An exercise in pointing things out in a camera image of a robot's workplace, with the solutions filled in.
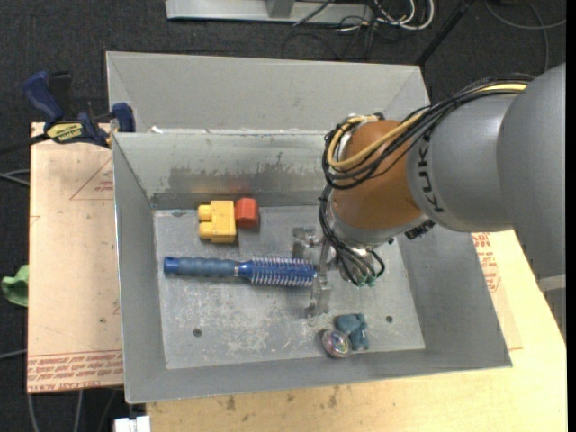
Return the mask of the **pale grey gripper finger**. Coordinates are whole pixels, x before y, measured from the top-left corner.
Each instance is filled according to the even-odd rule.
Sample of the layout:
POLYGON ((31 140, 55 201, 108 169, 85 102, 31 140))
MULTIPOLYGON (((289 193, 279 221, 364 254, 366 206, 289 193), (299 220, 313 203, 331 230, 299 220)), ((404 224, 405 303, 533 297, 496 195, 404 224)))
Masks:
POLYGON ((306 316, 314 318, 329 313, 332 287, 325 284, 313 286, 310 292, 310 304, 306 308, 306 316))
POLYGON ((315 258, 318 254, 318 237, 314 227, 299 227, 292 230, 292 256, 315 258))

